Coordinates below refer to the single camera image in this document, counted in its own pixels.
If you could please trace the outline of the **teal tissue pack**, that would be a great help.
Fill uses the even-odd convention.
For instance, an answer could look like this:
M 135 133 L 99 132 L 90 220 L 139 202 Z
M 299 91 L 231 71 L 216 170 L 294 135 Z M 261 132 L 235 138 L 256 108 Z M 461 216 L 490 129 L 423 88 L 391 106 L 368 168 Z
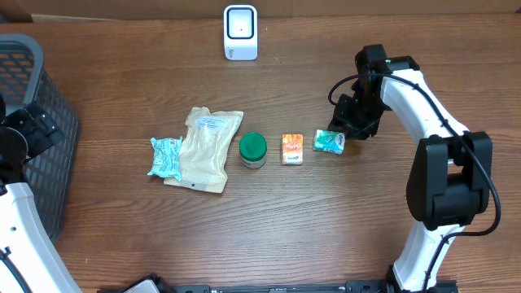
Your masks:
M 315 151 L 329 152 L 341 155 L 344 151 L 344 133 L 318 129 L 313 139 Z

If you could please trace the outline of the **orange tissue pack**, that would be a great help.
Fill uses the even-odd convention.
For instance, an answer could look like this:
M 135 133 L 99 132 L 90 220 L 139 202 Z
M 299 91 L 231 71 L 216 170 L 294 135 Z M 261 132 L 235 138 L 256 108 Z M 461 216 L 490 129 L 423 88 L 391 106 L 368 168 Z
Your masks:
M 282 165 L 302 165 L 303 154 L 304 137 L 301 133 L 282 135 Z

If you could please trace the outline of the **green lid jar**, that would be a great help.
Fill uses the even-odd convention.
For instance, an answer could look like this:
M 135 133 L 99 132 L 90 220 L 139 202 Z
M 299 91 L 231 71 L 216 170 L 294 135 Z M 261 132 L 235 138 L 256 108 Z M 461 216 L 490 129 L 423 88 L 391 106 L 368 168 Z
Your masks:
M 267 155 L 265 137 L 255 132 L 245 134 L 239 141 L 239 154 L 245 166 L 261 168 Z

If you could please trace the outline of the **light blue snack packet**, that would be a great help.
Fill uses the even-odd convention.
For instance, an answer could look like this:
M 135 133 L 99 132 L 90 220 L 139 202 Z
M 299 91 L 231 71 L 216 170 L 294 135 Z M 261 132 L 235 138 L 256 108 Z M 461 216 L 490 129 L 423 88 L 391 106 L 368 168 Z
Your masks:
M 147 175 L 162 178 L 173 177 L 181 181 L 182 172 L 179 155 L 182 148 L 182 137 L 151 138 L 151 146 L 154 151 L 153 162 Z

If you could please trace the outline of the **white plastic pouch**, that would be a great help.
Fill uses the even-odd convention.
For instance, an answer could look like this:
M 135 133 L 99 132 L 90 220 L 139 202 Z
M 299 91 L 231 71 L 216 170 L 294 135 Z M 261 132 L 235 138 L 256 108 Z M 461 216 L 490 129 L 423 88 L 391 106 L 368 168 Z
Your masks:
M 228 150 L 242 120 L 241 111 L 211 112 L 207 107 L 193 107 L 186 118 L 187 134 L 179 153 L 182 178 L 166 178 L 164 184 L 222 193 L 228 179 Z

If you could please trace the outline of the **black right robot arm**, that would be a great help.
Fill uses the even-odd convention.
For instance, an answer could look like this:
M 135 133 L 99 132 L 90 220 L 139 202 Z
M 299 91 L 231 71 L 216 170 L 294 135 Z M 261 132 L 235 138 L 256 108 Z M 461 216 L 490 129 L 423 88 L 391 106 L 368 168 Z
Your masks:
M 406 186 L 413 217 L 399 258 L 384 280 L 348 281 L 347 292 L 456 292 L 455 281 L 439 281 L 437 272 L 456 237 L 486 211 L 492 200 L 495 218 L 475 236 L 492 233 L 501 204 L 491 180 L 493 142 L 485 132 L 471 132 L 453 118 L 431 92 L 412 57 L 389 58 L 383 45 L 365 46 L 355 56 L 350 76 L 353 94 L 334 101 L 328 128 L 346 138 L 373 137 L 386 110 L 393 111 L 416 145 Z

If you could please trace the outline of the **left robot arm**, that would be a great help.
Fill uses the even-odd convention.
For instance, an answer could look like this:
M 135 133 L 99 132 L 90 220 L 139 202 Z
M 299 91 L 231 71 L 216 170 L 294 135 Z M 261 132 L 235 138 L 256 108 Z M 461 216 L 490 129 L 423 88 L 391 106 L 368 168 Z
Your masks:
M 1 291 L 79 292 L 38 215 L 24 166 L 63 139 L 36 103 L 1 102 Z

